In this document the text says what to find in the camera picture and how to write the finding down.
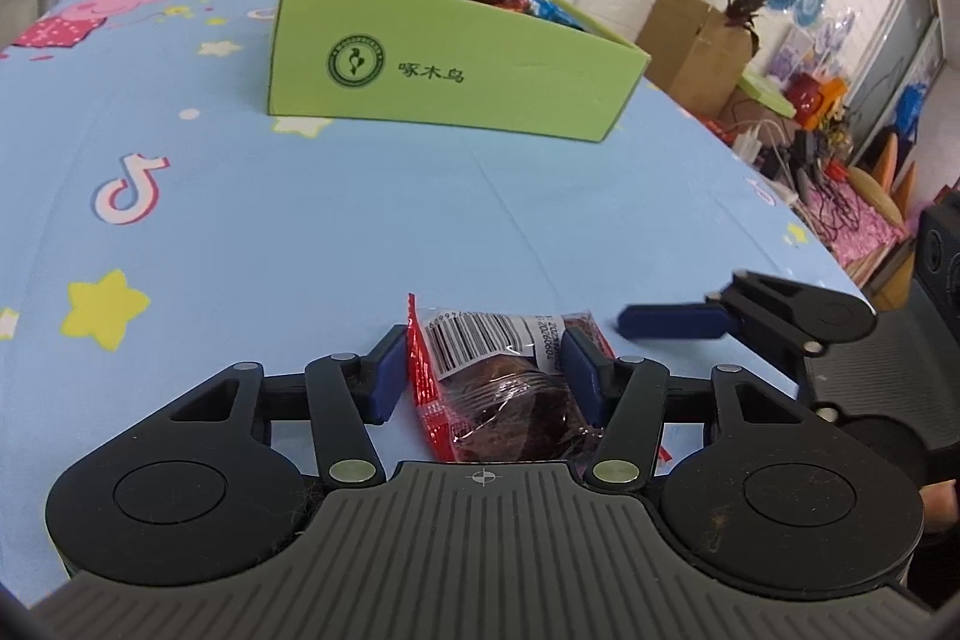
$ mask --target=barcode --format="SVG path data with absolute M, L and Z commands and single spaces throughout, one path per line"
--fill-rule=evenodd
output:
M 425 331 L 438 380 L 488 356 L 529 351 L 530 340 L 520 336 L 510 317 L 498 314 L 444 313 Z

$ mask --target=light green lid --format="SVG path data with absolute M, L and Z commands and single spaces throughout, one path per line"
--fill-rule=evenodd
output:
M 784 98 L 779 88 L 764 76 L 747 69 L 736 83 L 741 91 L 755 101 L 759 101 L 767 109 L 772 109 L 782 118 L 792 118 L 797 114 L 797 108 Z

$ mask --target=white star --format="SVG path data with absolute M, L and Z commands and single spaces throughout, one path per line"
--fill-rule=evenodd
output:
M 333 118 L 275 118 L 272 131 L 277 134 L 299 134 L 301 137 L 315 139 L 320 129 L 326 128 Z
M 233 42 L 203 42 L 200 45 L 200 55 L 216 55 L 219 58 L 226 58 L 232 52 L 243 49 L 240 44 Z
M 16 331 L 16 322 L 20 319 L 20 314 L 5 307 L 0 310 L 0 340 L 13 339 L 13 332 Z

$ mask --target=box logo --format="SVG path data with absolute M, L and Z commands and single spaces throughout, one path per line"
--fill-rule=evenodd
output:
M 383 71 L 383 46 L 373 36 L 354 34 L 340 39 L 330 50 L 326 70 L 338 85 L 361 88 Z

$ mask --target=barcode label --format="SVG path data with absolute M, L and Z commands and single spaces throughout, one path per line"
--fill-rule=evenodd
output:
M 560 372 L 563 319 L 440 310 L 421 322 L 437 380 L 501 355 L 528 357 L 541 372 Z

